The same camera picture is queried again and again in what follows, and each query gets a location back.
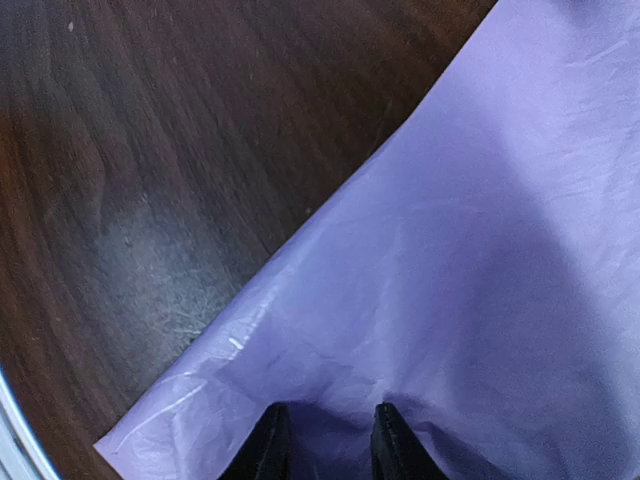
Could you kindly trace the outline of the purple wrapping paper sheet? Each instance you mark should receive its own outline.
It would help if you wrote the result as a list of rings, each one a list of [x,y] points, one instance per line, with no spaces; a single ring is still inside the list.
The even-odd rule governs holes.
[[[213,479],[287,403],[368,479],[393,403],[452,479],[639,475],[639,5],[501,1],[409,119],[96,447]]]

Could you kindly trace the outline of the front aluminium rail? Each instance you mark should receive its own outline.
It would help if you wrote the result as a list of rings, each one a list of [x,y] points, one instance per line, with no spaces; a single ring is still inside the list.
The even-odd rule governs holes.
[[[1,372],[1,478],[61,480]]]

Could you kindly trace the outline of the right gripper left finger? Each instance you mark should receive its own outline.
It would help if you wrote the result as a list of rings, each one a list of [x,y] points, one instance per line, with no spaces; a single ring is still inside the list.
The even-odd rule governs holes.
[[[220,480],[290,478],[291,418],[284,403],[269,405]]]

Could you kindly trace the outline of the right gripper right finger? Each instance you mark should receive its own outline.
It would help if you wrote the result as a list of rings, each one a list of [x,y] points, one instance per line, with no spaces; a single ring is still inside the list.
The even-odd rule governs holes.
[[[390,402],[375,408],[370,449],[374,479],[443,478],[443,472]]]

